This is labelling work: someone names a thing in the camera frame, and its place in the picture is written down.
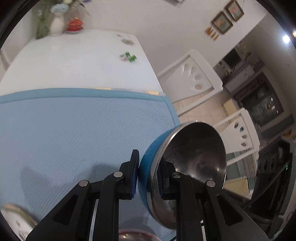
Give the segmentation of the white ceramic vase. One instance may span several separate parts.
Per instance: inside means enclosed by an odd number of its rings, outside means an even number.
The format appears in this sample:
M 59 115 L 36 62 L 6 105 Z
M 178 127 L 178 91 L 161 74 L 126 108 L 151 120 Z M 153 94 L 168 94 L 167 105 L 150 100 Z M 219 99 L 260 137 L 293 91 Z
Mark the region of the white ceramic vase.
M 51 36 L 60 36 L 63 33 L 65 26 L 64 16 L 55 16 L 50 26 Z

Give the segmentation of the orange wall ornaments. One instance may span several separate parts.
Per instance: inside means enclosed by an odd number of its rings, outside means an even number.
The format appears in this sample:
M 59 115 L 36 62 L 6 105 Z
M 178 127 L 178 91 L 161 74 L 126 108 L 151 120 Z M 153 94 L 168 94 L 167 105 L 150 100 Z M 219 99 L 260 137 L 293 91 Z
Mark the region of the orange wall ornaments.
M 208 37 L 210 37 L 213 41 L 216 41 L 219 37 L 219 33 L 211 26 L 205 30 L 205 34 Z

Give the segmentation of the white chair near right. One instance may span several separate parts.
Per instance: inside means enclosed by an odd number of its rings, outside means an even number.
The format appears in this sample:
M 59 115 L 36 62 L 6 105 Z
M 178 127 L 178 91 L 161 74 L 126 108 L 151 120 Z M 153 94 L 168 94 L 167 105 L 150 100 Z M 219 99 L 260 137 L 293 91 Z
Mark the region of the white chair near right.
M 258 154 L 260 141 L 255 125 L 249 112 L 241 108 L 234 114 L 213 125 L 215 129 L 228 123 L 228 126 L 219 133 L 227 154 L 239 152 L 240 155 L 227 161 L 230 166 L 251 154 Z

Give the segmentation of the pink steel bowl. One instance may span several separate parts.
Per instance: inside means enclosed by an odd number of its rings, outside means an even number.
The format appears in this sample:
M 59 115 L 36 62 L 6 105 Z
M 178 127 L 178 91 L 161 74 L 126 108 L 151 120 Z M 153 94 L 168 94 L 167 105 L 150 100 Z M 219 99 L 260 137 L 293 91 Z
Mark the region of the pink steel bowl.
M 161 241 L 156 235 L 138 229 L 120 229 L 118 234 L 123 241 Z

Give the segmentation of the framed picture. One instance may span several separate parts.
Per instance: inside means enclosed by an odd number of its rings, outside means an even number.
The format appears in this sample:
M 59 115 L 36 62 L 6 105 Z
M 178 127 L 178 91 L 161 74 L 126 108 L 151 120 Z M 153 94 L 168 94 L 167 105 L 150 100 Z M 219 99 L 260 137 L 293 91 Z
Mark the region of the framed picture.
M 227 13 L 229 13 L 232 20 L 234 20 L 235 22 L 240 20 L 244 15 L 243 9 L 241 8 L 241 6 L 239 5 L 239 3 L 236 0 L 231 0 L 225 6 L 225 10 L 227 11 Z
M 211 24 L 222 35 L 227 33 L 233 27 L 232 22 L 223 11 L 215 16 L 215 18 L 211 21 Z

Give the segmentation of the framed picture lower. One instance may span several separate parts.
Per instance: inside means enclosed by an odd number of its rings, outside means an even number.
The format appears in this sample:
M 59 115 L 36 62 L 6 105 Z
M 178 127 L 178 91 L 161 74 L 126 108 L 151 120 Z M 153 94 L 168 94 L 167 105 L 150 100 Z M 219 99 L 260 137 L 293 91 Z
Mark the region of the framed picture lower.
M 227 33 L 233 27 L 232 22 L 223 11 L 215 16 L 215 18 L 211 21 L 211 24 L 222 35 Z

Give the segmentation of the white chair far right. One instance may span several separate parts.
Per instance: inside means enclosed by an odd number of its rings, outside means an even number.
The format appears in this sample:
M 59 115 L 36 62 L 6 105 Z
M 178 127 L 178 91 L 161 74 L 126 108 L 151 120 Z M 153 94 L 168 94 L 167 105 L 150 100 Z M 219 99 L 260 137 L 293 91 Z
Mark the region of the white chair far right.
M 159 72 L 157 78 L 163 92 L 172 103 L 207 93 L 179 109 L 178 116 L 191 111 L 223 90 L 221 78 L 201 53 L 194 49 Z

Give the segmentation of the light blue table mat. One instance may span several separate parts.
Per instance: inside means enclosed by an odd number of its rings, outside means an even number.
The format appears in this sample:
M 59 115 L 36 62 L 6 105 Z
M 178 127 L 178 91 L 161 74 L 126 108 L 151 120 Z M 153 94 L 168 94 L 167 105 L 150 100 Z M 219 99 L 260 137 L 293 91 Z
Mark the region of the light blue table mat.
M 119 171 L 133 150 L 140 166 L 150 144 L 179 124 L 166 96 L 76 88 L 4 95 L 1 204 L 14 203 L 41 221 L 81 180 Z M 145 215 L 137 171 L 134 198 L 119 201 L 119 220 L 141 223 Z

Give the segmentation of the white chair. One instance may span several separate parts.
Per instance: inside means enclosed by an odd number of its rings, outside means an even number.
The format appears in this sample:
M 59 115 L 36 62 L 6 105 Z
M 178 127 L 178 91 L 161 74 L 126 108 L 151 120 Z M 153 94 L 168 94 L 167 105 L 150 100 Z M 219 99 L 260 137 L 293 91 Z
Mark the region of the white chair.
M 227 161 L 230 166 L 251 154 L 258 154 L 260 141 L 255 125 L 249 112 L 241 108 L 234 114 L 213 125 L 215 129 L 228 123 L 228 126 L 219 133 L 227 154 L 239 152 L 240 155 Z
M 201 53 L 194 49 L 159 72 L 157 78 L 163 92 L 172 103 L 207 93 L 179 109 L 178 116 L 191 111 L 223 90 L 221 78 Z

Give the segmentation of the green candy wrapper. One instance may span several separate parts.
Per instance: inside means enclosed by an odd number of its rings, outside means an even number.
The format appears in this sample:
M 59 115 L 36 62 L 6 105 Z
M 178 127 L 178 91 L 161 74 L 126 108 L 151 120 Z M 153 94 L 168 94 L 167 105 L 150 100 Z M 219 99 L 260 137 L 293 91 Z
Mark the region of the green candy wrapper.
M 129 61 L 129 62 L 134 62 L 137 59 L 135 55 L 131 55 L 129 52 L 125 52 L 121 54 L 120 58 L 122 61 Z

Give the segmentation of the framed picture upper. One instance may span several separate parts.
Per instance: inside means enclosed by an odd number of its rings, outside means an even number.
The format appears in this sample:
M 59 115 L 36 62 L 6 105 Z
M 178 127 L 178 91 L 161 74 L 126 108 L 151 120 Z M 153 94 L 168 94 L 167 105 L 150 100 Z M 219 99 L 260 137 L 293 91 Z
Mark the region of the framed picture upper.
M 236 0 L 231 0 L 225 6 L 225 10 L 227 11 L 227 13 L 229 13 L 232 20 L 234 20 L 235 22 L 240 20 L 244 15 L 243 9 L 241 8 L 241 6 L 239 5 L 239 3 Z

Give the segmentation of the blue steel bowl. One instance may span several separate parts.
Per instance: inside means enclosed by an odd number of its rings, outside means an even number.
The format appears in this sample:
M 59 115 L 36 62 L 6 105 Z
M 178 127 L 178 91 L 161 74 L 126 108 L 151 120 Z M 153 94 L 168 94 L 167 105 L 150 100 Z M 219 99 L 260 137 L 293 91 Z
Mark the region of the blue steel bowl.
M 157 169 L 164 159 L 175 170 L 202 183 L 213 180 L 223 187 L 226 178 L 226 152 L 219 133 L 203 121 L 190 121 L 157 137 L 145 151 L 138 170 L 138 191 L 151 216 L 162 226 L 177 227 L 176 205 L 162 200 Z

